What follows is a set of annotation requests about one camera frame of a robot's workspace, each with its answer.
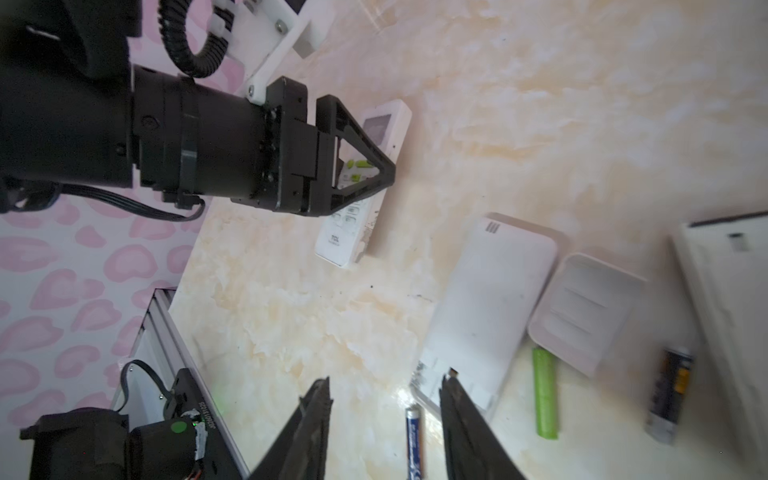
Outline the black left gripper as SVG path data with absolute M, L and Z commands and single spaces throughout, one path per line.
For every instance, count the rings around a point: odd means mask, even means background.
M 396 166 L 332 95 L 307 121 L 308 90 L 282 77 L 259 106 L 146 68 L 134 70 L 134 162 L 142 186 L 174 203 L 192 196 L 301 216 L 329 216 L 391 187 Z M 344 179 L 341 159 L 367 165 Z

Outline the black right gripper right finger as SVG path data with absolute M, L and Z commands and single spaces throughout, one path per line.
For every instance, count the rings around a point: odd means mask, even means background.
M 450 370 L 440 387 L 447 478 L 523 480 L 489 425 Z

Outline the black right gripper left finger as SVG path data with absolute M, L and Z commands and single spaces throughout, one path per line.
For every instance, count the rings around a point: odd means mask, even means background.
M 249 479 L 323 480 L 332 399 L 330 378 L 316 380 Z

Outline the green battery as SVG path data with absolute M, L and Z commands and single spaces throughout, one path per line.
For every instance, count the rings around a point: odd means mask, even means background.
M 546 440 L 559 435 L 556 358 L 544 348 L 532 351 L 537 434 Z

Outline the small white remote control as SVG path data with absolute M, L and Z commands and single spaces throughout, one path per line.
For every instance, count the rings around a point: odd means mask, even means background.
M 493 416 L 527 324 L 567 237 L 489 213 L 468 234 L 432 316 L 410 381 L 414 398 L 440 413 L 440 386 L 454 375 L 485 419 Z

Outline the small white battery cover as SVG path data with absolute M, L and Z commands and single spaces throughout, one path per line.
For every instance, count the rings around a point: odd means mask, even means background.
M 528 323 L 529 337 L 592 377 L 629 320 L 646 280 L 584 252 L 567 255 Z

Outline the black battery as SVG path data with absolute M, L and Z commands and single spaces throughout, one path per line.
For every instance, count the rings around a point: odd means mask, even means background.
M 645 422 L 646 432 L 660 443 L 674 441 L 694 360 L 688 348 L 664 350 Z

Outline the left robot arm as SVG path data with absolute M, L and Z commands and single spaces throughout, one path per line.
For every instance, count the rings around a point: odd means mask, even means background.
M 310 55 L 334 13 L 325 1 L 216 1 L 201 49 L 187 1 L 158 5 L 178 75 L 134 64 L 138 1 L 1 5 L 1 210 L 37 212 L 64 195 L 190 222 L 207 197 L 306 217 L 390 187 L 391 158 L 336 97 L 307 119 L 306 87 L 275 78 Z

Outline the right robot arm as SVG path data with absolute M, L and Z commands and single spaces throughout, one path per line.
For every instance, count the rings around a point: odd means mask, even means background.
M 41 416 L 20 431 L 33 442 L 32 479 L 322 479 L 333 401 L 330 380 L 316 380 L 257 467 L 247 472 L 224 438 L 192 372 L 181 369 L 167 388 L 143 370 L 166 399 L 164 420 L 129 426 L 121 409 L 83 407 Z M 446 474 L 450 479 L 520 479 L 455 370 L 439 388 Z

